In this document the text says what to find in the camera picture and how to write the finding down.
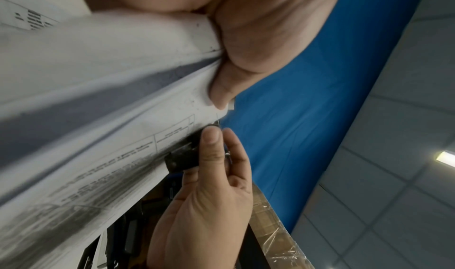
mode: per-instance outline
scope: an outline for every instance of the blue fabric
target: blue fabric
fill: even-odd
[[[222,120],[291,231],[419,0],[339,0],[316,39]]]

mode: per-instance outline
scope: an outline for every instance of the hand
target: hand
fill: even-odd
[[[232,164],[225,169],[223,141]],[[153,232],[151,269],[232,269],[253,210],[251,167],[231,129],[202,132],[199,169],[184,173],[182,188]]]
[[[92,8],[202,9],[221,29],[228,59],[210,89],[219,109],[287,65],[318,34],[337,0],[87,0]]]

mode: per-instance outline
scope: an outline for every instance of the fingernail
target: fingernail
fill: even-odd
[[[208,126],[202,131],[202,141],[206,144],[214,144],[220,137],[220,129],[216,126]]]

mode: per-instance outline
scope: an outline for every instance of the clear plastic wrap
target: clear plastic wrap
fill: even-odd
[[[314,269],[261,190],[253,184],[250,226],[272,269]]]

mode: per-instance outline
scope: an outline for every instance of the ceiling light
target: ceiling light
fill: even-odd
[[[447,151],[442,152],[436,158],[437,161],[455,167],[455,155]]]

